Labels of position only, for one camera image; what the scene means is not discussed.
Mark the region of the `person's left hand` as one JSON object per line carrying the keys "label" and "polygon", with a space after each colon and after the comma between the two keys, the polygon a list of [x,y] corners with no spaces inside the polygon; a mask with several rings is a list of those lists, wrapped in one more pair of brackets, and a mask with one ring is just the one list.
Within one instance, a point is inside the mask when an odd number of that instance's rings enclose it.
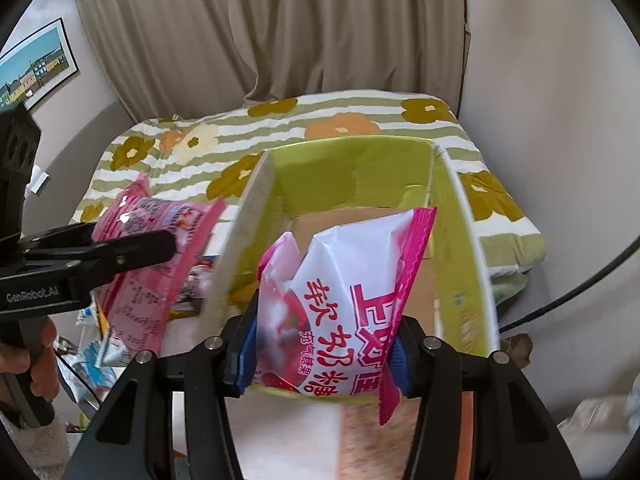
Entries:
{"label": "person's left hand", "polygon": [[40,332],[42,352],[32,362],[26,349],[1,345],[1,373],[19,375],[26,372],[32,376],[30,390],[35,396],[51,402],[60,391],[58,366],[53,343],[56,338],[56,327],[50,318],[45,318]]}

